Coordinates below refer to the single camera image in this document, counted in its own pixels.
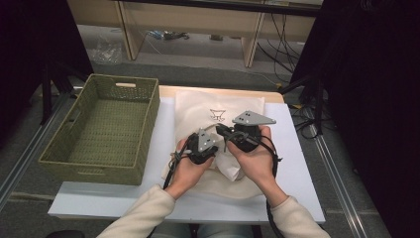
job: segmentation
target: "hand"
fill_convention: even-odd
[[[271,142],[265,138],[271,139],[271,130],[267,126],[260,126],[262,142],[273,149]],[[257,185],[262,180],[273,179],[272,175],[272,156],[263,146],[256,147],[248,153],[240,150],[232,142],[227,143],[227,147],[232,155],[238,160],[245,175]]]
[[[273,149],[271,142],[267,139],[271,139],[270,128],[260,126],[260,130],[262,142]],[[272,174],[272,155],[265,147],[259,145],[248,153],[241,151],[232,142],[228,142],[227,147],[238,160],[245,175],[262,190],[271,207],[276,207],[287,200],[288,195],[278,186]]]
[[[176,150],[181,150],[186,140],[178,142]],[[173,198],[178,199],[189,189],[194,187],[204,172],[211,166],[214,158],[210,158],[201,165],[196,165],[189,160],[183,158],[179,161],[172,177],[172,183],[165,189]]]

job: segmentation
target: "basket handle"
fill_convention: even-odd
[[[115,85],[118,87],[136,87],[135,83],[129,83],[129,82],[116,82]]]
[[[77,173],[81,176],[105,176],[104,170],[101,169],[82,169]]]

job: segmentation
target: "black mechanical part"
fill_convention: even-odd
[[[245,133],[245,135],[237,136],[232,140],[232,142],[243,152],[251,152],[259,145],[259,140],[262,135],[259,126],[235,124],[234,129],[235,131]]]
[[[216,132],[223,136],[225,141],[231,141],[243,152],[253,151],[259,145],[261,137],[259,126],[235,124],[234,127],[227,127],[219,123],[216,126]]]
[[[201,165],[205,163],[211,157],[214,157],[215,153],[218,151],[218,148],[216,146],[212,146],[208,148],[207,150],[200,152],[198,141],[199,141],[198,134],[193,133],[190,136],[190,140],[186,148],[191,151],[191,153],[188,154],[188,157],[191,160],[191,162],[196,165]]]

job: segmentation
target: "metal frame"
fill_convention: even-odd
[[[122,2],[149,3],[183,7],[199,7],[211,9],[223,9],[245,12],[262,12],[273,14],[285,14],[302,17],[317,17],[320,14],[320,6],[306,4],[290,4],[289,6],[235,2],[235,1],[206,1],[206,0],[122,0]]]
[[[45,124],[42,124],[38,131],[35,133],[34,137],[32,138],[31,142],[29,143],[28,147],[25,149],[22,156],[16,162],[15,166],[13,167],[12,171],[9,172],[6,179],[0,186],[0,212],[2,211],[3,207],[7,203],[7,199],[9,198],[12,191],[15,189],[16,185],[18,184],[19,180],[25,174],[26,169],[31,164],[31,161],[34,159],[34,156],[37,154],[37,151],[40,149],[40,145],[46,139],[46,135],[51,129],[52,123],[56,120],[56,116],[61,110],[64,103],[67,99],[70,98],[70,93],[63,93],[61,94],[57,102],[54,104],[52,108],[52,114],[49,120],[46,121]]]
[[[313,118],[311,109],[306,109],[305,113],[309,118]],[[315,137],[316,146],[319,150],[322,161],[325,165],[325,169],[327,170],[328,176],[330,177],[331,183],[339,198],[340,204],[343,208],[344,214],[346,215],[347,221],[349,222],[349,226],[353,232],[354,237],[368,237],[362,220],[356,210],[355,205],[352,202],[352,199],[349,196],[349,193],[346,190],[346,186],[344,185],[340,173],[334,163],[334,159],[328,150],[324,137],[317,132],[315,125],[311,125],[310,130],[312,135]]]

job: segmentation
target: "cabinet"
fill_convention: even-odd
[[[240,37],[247,67],[252,66],[258,38],[278,39],[271,16],[265,13],[105,0],[67,2],[77,24],[121,27],[129,60],[138,56],[147,30]],[[299,2],[302,7],[310,5],[311,8],[322,4],[318,0],[295,2]],[[281,27],[282,18],[275,15],[274,19],[276,25]],[[311,17],[288,16],[288,40],[305,42],[313,22],[314,18]]]

